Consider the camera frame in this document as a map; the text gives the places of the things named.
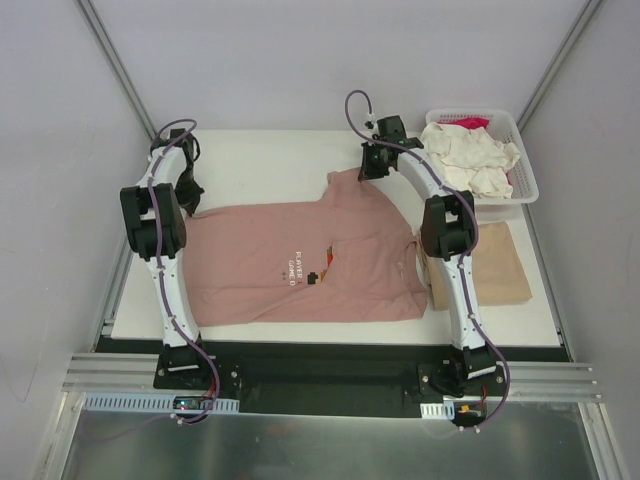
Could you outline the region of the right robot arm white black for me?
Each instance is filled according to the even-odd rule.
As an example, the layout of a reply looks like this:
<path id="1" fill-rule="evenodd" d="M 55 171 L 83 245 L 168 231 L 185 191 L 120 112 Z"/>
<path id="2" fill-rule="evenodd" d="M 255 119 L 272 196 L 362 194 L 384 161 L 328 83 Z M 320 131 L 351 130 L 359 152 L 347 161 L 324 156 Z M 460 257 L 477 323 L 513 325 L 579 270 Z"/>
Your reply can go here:
<path id="1" fill-rule="evenodd" d="M 420 244 L 443 280 L 451 321 L 451 358 L 429 375 L 436 392 L 461 398 L 481 388 L 498 367 L 499 352 L 488 339 L 472 273 L 479 240 L 473 195 L 446 181 L 415 138 L 362 144 L 360 180 L 381 179 L 396 170 L 423 201 Z"/>

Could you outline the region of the pink printed t shirt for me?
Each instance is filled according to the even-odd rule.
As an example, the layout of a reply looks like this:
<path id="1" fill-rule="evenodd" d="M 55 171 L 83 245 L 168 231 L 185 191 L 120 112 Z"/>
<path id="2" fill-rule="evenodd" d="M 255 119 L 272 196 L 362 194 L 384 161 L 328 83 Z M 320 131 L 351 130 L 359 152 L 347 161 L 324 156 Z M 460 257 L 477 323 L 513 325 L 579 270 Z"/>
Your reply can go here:
<path id="1" fill-rule="evenodd" d="M 421 317 L 417 239 L 355 169 L 317 201 L 211 209 L 186 222 L 183 271 L 201 327 Z"/>

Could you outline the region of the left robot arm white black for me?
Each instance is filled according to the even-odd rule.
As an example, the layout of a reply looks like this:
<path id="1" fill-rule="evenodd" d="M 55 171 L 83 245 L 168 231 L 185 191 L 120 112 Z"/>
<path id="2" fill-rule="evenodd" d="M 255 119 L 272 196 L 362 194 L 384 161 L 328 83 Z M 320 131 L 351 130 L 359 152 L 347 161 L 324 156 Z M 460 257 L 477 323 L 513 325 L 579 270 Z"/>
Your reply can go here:
<path id="1" fill-rule="evenodd" d="M 189 305 L 183 274 L 187 243 L 185 218 L 176 189 L 192 165 L 183 147 L 157 147 L 142 178 L 119 192 L 130 249 L 144 262 L 154 285 L 163 322 L 159 369 L 177 375 L 188 388 L 204 387 L 211 365 L 200 352 L 201 334 Z"/>

